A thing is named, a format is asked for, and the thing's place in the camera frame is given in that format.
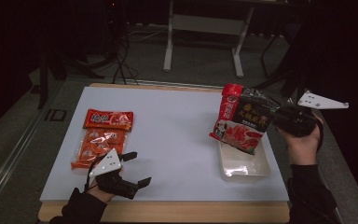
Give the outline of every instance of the hand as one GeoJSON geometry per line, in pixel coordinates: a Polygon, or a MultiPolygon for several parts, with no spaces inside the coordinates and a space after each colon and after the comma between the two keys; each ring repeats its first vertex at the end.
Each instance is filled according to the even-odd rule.
{"type": "MultiPolygon", "coordinates": [[[[316,119],[323,123],[322,119],[313,114],[316,119]]],[[[278,128],[283,138],[286,140],[289,159],[291,164],[295,165],[313,165],[316,164],[317,147],[320,140],[320,131],[318,125],[315,125],[312,133],[304,137],[295,137],[290,133],[278,128]]]]}
{"type": "Polygon", "coordinates": [[[91,186],[89,187],[89,190],[87,190],[86,193],[96,197],[103,203],[109,203],[113,199],[113,197],[115,197],[114,194],[106,193],[105,191],[100,190],[98,188],[97,181],[95,179],[92,181],[91,186]]]}

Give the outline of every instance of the floor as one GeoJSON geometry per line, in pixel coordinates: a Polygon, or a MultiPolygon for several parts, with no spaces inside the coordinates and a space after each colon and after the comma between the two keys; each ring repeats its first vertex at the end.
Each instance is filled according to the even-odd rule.
{"type": "MultiPolygon", "coordinates": [[[[230,51],[236,44],[235,37],[175,33],[172,70],[167,73],[162,71],[166,34],[166,27],[163,26],[130,27],[130,47],[121,48],[119,54],[119,59],[124,59],[122,67],[126,82],[166,82],[174,85],[220,88],[227,83],[252,87],[266,80],[259,59],[269,40],[263,36],[250,36],[245,40],[241,52],[245,77],[238,79],[235,76],[230,51]]],[[[270,72],[279,64],[287,48],[288,45],[283,38],[279,38],[271,46],[266,55],[267,69],[270,72]]],[[[98,61],[101,60],[101,56],[90,55],[89,59],[98,61]]],[[[117,69],[117,63],[100,67],[94,72],[104,78],[93,79],[68,67],[69,76],[66,81],[57,81],[52,76],[49,77],[49,98],[44,108],[37,109],[38,94],[27,93],[0,119],[0,223],[37,221],[41,204],[40,194],[82,89],[94,82],[112,83],[117,69]],[[65,111],[65,119],[53,119],[50,114],[52,111],[65,111]]],[[[30,74],[30,77],[38,84],[38,70],[30,74]]],[[[123,77],[118,74],[115,82],[123,83],[123,77]]],[[[278,96],[281,85],[282,83],[276,83],[265,89],[265,92],[278,96]]],[[[284,151],[275,153],[283,162],[286,160],[284,151]]],[[[286,166],[282,167],[281,172],[282,176],[290,175],[286,166]]],[[[353,197],[358,196],[356,190],[353,194],[353,197]]],[[[356,218],[347,214],[343,216],[347,220],[356,218]]]]}

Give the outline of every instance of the gray floor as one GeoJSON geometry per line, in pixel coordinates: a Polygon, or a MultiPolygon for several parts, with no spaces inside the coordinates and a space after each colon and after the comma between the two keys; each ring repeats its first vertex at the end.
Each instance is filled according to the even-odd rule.
{"type": "MultiPolygon", "coordinates": [[[[142,84],[167,82],[223,87],[227,83],[239,83],[252,87],[266,80],[259,58],[269,41],[262,36],[245,39],[241,52],[245,77],[238,79],[235,77],[230,51],[237,41],[234,37],[175,33],[172,71],[166,73],[162,71],[166,48],[165,27],[131,27],[132,31],[144,33],[130,35],[131,45],[125,58],[130,69],[124,70],[128,82],[133,83],[131,76],[136,76],[142,84]]],[[[266,56],[269,71],[279,64],[287,48],[282,38],[271,47],[266,56]]],[[[124,56],[125,51],[122,50],[120,55],[124,56]]],[[[97,80],[84,77],[68,68],[70,76],[66,81],[55,81],[50,77],[49,99],[43,109],[37,110],[39,96],[27,93],[0,119],[0,223],[37,221],[41,205],[40,194],[83,88],[93,82],[112,82],[116,69],[116,63],[97,69],[95,72],[105,76],[105,79],[97,80]],[[65,110],[65,119],[45,119],[50,109],[65,110]]],[[[30,76],[37,84],[38,71],[30,76]]],[[[122,82],[121,78],[117,79],[117,83],[122,82]]],[[[282,83],[277,83],[265,89],[265,93],[279,97],[281,85],[282,83]]],[[[268,136],[280,165],[282,178],[287,179],[290,169],[284,142],[273,127],[269,127],[268,136]]],[[[358,187],[328,127],[318,160],[325,182],[336,196],[338,214],[343,222],[358,223],[358,187]]]]}

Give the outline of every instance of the table leg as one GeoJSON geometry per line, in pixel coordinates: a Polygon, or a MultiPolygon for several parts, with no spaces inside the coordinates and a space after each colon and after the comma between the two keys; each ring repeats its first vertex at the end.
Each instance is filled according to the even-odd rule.
{"type": "Polygon", "coordinates": [[[238,41],[237,47],[232,49],[232,58],[234,60],[235,73],[238,78],[243,78],[240,51],[242,48],[243,40],[245,39],[245,36],[246,36],[246,32],[248,31],[248,27],[251,22],[251,18],[252,18],[254,10],[255,9],[253,7],[249,8],[248,15],[246,17],[246,21],[243,24],[243,28],[240,33],[240,39],[238,41]]]}
{"type": "Polygon", "coordinates": [[[165,59],[164,59],[164,72],[171,71],[171,61],[172,61],[172,20],[173,20],[173,0],[170,1],[170,16],[168,18],[168,43],[167,49],[165,50],[165,59]]]}

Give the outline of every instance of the sleeve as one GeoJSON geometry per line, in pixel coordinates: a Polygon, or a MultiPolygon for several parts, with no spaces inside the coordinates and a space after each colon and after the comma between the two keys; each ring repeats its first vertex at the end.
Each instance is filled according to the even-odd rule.
{"type": "Polygon", "coordinates": [[[88,193],[74,189],[62,216],[54,217],[50,224],[99,224],[107,204],[88,193]]]}
{"type": "Polygon", "coordinates": [[[339,223],[331,191],[319,177],[318,165],[291,165],[293,177],[287,182],[292,208],[289,223],[339,223]]]}

